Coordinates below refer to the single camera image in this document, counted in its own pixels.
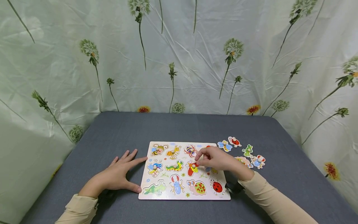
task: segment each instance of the beige sleeve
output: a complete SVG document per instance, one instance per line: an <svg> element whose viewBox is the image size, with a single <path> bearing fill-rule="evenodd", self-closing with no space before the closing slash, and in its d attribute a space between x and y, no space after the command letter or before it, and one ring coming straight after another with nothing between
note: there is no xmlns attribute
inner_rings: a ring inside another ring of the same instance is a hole
<svg viewBox="0 0 358 224"><path fill-rule="evenodd" d="M90 224L96 215L98 199L75 194L55 224Z"/></svg>
<svg viewBox="0 0 358 224"><path fill-rule="evenodd" d="M256 171L251 180L238 182L245 188L247 196L263 208L275 224L318 224Z"/></svg>

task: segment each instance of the cartoon insect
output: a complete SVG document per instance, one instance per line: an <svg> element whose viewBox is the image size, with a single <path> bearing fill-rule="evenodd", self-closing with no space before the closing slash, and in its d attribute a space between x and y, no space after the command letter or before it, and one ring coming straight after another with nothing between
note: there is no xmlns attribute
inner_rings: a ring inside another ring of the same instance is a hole
<svg viewBox="0 0 358 224"><path fill-rule="evenodd" d="M232 146L229 145L229 143L226 140L223 140L222 142L218 142L219 148L224 149L225 152L230 152L232 149Z"/></svg>
<svg viewBox="0 0 358 224"><path fill-rule="evenodd" d="M239 140L237 140L235 137L228 137L227 139L229 140L230 144L234 145L235 148L238 146L241 147Z"/></svg>
<svg viewBox="0 0 358 224"><path fill-rule="evenodd" d="M157 196L162 195L162 191L165 191L166 185L164 180L158 180L158 184L151 184L149 187L143 188L143 194L157 194Z"/></svg>
<svg viewBox="0 0 358 224"><path fill-rule="evenodd" d="M176 159L176 156L179 155L181 146L175 145L174 149L172 151L168 151L166 153L167 156L169 156L169 159Z"/></svg>
<svg viewBox="0 0 358 224"><path fill-rule="evenodd" d="M253 146L248 144L246 149L242 149L241 151L244 152L244 156L248 157L248 158L253 158L253 155L251 155L251 153L253 152Z"/></svg>
<svg viewBox="0 0 358 224"><path fill-rule="evenodd" d="M170 179L173 183L173 186L171 185L171 183L169 183L169 185L172 187L171 192L173 192L174 195L175 195L175 193L176 194L180 194L181 192L184 193L183 181L180 180L179 175L173 174L173 175L171 175Z"/></svg>
<svg viewBox="0 0 358 224"><path fill-rule="evenodd" d="M218 195L218 193L224 194L223 186L221 185L221 183L215 181L214 179L211 179L210 180L210 186L213 187L213 189L215 191L215 195Z"/></svg>
<svg viewBox="0 0 358 224"><path fill-rule="evenodd" d="M158 145L158 144L154 144L153 148L151 149L152 153L150 154L151 156L160 156L162 154L162 152L164 152L164 150L166 150L167 148L169 148L168 145Z"/></svg>
<svg viewBox="0 0 358 224"><path fill-rule="evenodd" d="M188 154L191 158L195 158L198 153L198 151L195 149L195 146L193 145L187 146L186 149L184 149L184 152Z"/></svg>
<svg viewBox="0 0 358 224"><path fill-rule="evenodd" d="M193 195L197 195L197 196L206 195L206 187L203 182L188 180L187 185L189 185L189 190L193 192Z"/></svg>
<svg viewBox="0 0 358 224"><path fill-rule="evenodd" d="M218 171L215 170L213 167L206 167L206 168L205 168L205 171L206 171L206 172L211 171L211 172L214 173L214 174L218 174Z"/></svg>
<svg viewBox="0 0 358 224"><path fill-rule="evenodd" d="M153 177L158 176L160 171L162 171L163 164L161 163L161 160L154 160L154 163L150 163L147 167L149 169L148 173L152 175Z"/></svg>
<svg viewBox="0 0 358 224"><path fill-rule="evenodd" d="M253 159L251 159L251 163L256 166L258 169L262 169L262 166L265 165L266 159L262 156L262 155L257 155L253 157Z"/></svg>
<svg viewBox="0 0 358 224"><path fill-rule="evenodd" d="M179 172L183 169L183 165L184 165L183 161L177 160L174 165L165 166L165 170Z"/></svg>
<svg viewBox="0 0 358 224"><path fill-rule="evenodd" d="M248 168L253 168L253 165L250 163L250 161L248 159L246 159L243 156L240 157L235 157L235 159L239 160L240 162L242 162L243 164L245 164Z"/></svg>
<svg viewBox="0 0 358 224"><path fill-rule="evenodd" d="M199 173L199 165L196 162L190 160L187 162L186 167L188 168L189 177L192 177L194 173Z"/></svg>

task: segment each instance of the hand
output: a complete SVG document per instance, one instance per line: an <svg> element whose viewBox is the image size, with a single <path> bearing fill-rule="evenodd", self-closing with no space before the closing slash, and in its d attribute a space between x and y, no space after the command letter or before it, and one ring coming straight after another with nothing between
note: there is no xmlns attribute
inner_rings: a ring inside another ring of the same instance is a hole
<svg viewBox="0 0 358 224"><path fill-rule="evenodd" d="M140 186L126 179L126 174L130 168L148 159L147 157L142 157L132 160L137 154L137 151L138 150L135 149L129 154L129 150L127 150L120 159L115 157L109 167L92 177L78 195L97 198L104 189L127 189L140 193L142 191Z"/></svg>
<svg viewBox="0 0 358 224"><path fill-rule="evenodd" d="M195 156L195 160L199 166L231 171L243 181L251 180L254 176L254 172L251 169L218 147L210 146L200 149L197 156Z"/></svg>

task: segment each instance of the floral curtain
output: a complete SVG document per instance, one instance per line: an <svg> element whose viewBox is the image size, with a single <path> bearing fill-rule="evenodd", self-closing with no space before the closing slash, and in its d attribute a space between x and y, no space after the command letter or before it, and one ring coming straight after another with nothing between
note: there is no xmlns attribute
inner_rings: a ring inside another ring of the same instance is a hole
<svg viewBox="0 0 358 224"><path fill-rule="evenodd" d="M0 2L0 221L19 223L102 111L273 117L358 211L357 8Z"/></svg>

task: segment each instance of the left hand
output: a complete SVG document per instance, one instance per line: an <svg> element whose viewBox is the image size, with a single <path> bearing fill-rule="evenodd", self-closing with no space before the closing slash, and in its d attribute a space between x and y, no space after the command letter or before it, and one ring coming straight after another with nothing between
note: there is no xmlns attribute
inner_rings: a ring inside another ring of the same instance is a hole
<svg viewBox="0 0 358 224"><path fill-rule="evenodd" d="M129 150L127 150L120 159L115 157L108 168L96 174L87 182L87 184L78 193L78 196L97 198L104 189L127 189L140 193L142 191L140 186L131 183L126 179L126 174L129 169L148 159L147 157L142 157L132 160L137 154L137 151L138 150L135 149L131 154L129 154Z"/></svg>

